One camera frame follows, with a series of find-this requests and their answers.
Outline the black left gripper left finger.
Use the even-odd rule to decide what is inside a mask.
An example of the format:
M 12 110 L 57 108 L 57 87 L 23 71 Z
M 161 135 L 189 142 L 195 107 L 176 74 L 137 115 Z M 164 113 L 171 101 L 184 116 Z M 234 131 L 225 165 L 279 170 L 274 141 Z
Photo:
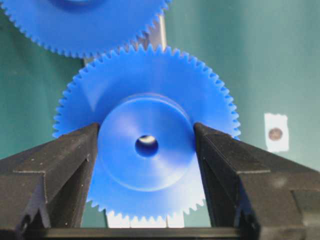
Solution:
M 0 237 L 32 228 L 78 228 L 97 156 L 93 123 L 0 161 Z

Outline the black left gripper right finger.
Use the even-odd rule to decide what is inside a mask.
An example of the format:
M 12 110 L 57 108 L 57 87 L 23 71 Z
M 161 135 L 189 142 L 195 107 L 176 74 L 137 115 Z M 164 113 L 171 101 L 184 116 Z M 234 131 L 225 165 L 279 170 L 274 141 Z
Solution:
M 320 173 L 196 123 L 196 155 L 210 222 L 248 240 L 317 240 Z

